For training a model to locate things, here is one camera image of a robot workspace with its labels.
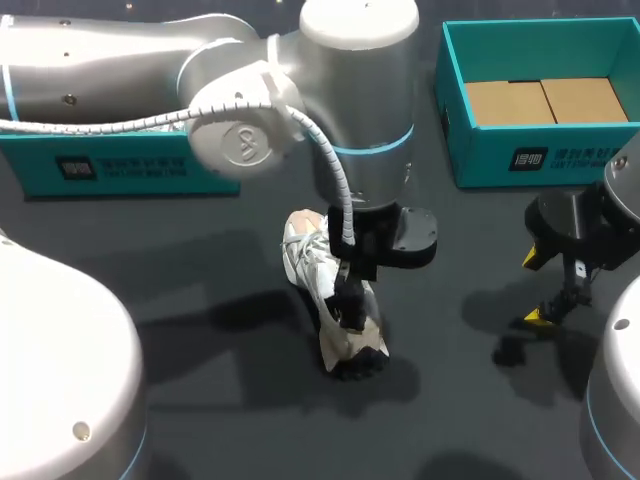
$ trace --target teal box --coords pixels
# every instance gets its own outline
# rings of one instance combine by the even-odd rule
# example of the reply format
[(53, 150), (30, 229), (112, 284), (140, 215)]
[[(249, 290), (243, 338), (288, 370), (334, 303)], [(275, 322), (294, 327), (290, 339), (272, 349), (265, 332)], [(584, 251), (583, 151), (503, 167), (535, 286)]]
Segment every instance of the teal box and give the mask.
[(235, 195), (238, 182), (206, 170), (183, 132), (0, 135), (26, 198)]
[[(479, 126), (465, 88), (605, 77), (628, 123)], [(445, 22), (435, 94), (459, 187), (588, 184), (640, 128), (640, 27), (634, 18)]]

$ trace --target sneaker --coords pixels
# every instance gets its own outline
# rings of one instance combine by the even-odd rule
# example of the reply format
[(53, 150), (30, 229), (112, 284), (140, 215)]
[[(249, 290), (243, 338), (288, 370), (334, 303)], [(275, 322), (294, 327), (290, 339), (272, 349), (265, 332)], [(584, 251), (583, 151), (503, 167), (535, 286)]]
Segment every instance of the sneaker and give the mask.
[(292, 213), (287, 219), (282, 242), (282, 260), (289, 282), (309, 292), (319, 311), (320, 351), (325, 368), (332, 372), (339, 364), (358, 369), (355, 376), (367, 376), (364, 370), (379, 370), (389, 357), (380, 332), (381, 316), (373, 289), (363, 281), (364, 313), (362, 331), (342, 328), (327, 306), (334, 295), (334, 283), (340, 260), (331, 254), (327, 217), (311, 211)]

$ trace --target open box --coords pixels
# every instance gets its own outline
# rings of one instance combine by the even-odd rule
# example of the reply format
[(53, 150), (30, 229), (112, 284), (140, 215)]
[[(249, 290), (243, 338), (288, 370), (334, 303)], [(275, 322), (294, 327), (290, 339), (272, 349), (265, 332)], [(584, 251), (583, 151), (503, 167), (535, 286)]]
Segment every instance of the open box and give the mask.
[(435, 92), (459, 187), (591, 183), (640, 129), (640, 27), (445, 22)]
[(26, 198), (234, 195), (240, 184), (205, 169), (186, 132), (0, 135)]

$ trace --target cable clip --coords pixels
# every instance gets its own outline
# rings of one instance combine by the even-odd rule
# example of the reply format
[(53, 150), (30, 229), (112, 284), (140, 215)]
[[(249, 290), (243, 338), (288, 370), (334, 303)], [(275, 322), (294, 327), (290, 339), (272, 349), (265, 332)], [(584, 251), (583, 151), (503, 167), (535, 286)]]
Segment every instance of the cable clip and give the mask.
[(293, 82), (282, 72), (280, 64), (278, 63), (278, 39), (280, 35), (275, 34), (267, 38), (267, 69), (262, 72), (262, 80), (264, 81), (267, 90), (269, 91), (269, 99), (274, 108), (282, 116), (285, 127), (287, 128), (291, 137), (297, 141), (302, 142), (305, 138), (300, 130), (298, 123), (291, 118), (291, 114), (287, 110), (287, 103), (285, 102), (282, 91), (278, 88), (276, 78), (284, 82), (288, 82), (295, 88)]

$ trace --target dark gray table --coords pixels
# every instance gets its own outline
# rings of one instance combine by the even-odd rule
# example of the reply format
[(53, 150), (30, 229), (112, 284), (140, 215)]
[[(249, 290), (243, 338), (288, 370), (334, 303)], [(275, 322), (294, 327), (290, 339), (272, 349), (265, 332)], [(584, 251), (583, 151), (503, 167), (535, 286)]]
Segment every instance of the dark gray table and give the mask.
[[(126, 3), (0, 2), (3, 13), (136, 21), (225, 11), (267, 34), (295, 28), (302, 0)], [(632, 0), (420, 4), (426, 78), (445, 19), (640, 13)], [(436, 213), (439, 251), (427, 269), (382, 272), (376, 290), (393, 362), (365, 383), (335, 383), (319, 371), (310, 313), (282, 270), (289, 212), (324, 209), (304, 147), (282, 171), (245, 182), (235, 199), (24, 203), (0, 161), (0, 225), (105, 283), (139, 326), (152, 480), (588, 477), (579, 397), (606, 312), (640, 259), (601, 274), (594, 308), (571, 315), (570, 334), (528, 346), (524, 367), (497, 368), (498, 336), (555, 293), (561, 272), (557, 263), (537, 275), (520, 268), (533, 192), (455, 188), (427, 85), (403, 200)]]

